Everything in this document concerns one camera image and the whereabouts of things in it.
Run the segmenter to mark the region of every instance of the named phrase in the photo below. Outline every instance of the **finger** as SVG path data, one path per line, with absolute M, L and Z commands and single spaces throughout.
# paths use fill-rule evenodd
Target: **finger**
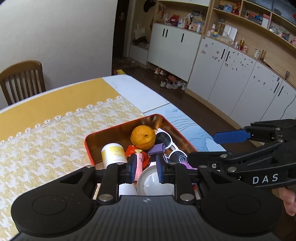
M 282 200 L 292 204 L 295 201 L 295 193 L 287 188 L 279 188 L 279 196 Z
M 294 216 L 296 213 L 296 209 L 293 208 L 293 206 L 291 204 L 289 204 L 288 202 L 284 201 L 284 207 L 286 210 L 286 213 L 290 216 Z

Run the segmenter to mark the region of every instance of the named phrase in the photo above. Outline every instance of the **tray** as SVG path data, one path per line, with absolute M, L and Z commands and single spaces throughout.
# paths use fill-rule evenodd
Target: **tray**
M 91 164 L 98 166 L 99 163 L 102 163 L 101 150 L 109 143 L 118 143 L 126 151 L 127 147 L 132 145 L 130 140 L 131 133 L 139 125 L 146 125 L 154 130 L 158 128 L 163 129 L 171 135 L 173 142 L 178 148 L 187 155 L 192 151 L 196 151 L 189 141 L 166 118 L 162 115 L 154 114 L 89 134 L 85 138 L 84 145 Z M 167 149 L 165 152 L 169 155 L 171 151 L 171 149 Z

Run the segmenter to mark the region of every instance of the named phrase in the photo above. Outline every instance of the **wooden chair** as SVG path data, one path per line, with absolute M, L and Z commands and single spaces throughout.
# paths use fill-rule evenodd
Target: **wooden chair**
M 35 60 L 28 60 L 8 67 L 0 73 L 0 85 L 8 105 L 40 92 L 45 92 L 41 63 Z

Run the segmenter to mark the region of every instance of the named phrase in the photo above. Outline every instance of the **dining table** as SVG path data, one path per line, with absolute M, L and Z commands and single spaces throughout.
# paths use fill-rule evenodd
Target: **dining table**
M 197 150 L 224 150 L 176 106 L 124 74 L 52 89 L 0 110 L 1 240 L 18 233 L 10 214 L 18 196 L 90 164 L 88 134 L 154 113 Z

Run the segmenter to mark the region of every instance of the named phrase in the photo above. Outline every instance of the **pink tube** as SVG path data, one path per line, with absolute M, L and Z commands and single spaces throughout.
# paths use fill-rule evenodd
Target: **pink tube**
M 143 171 L 143 154 L 142 153 L 136 153 L 137 156 L 137 170 L 136 170 L 136 176 L 135 181 L 137 181 Z

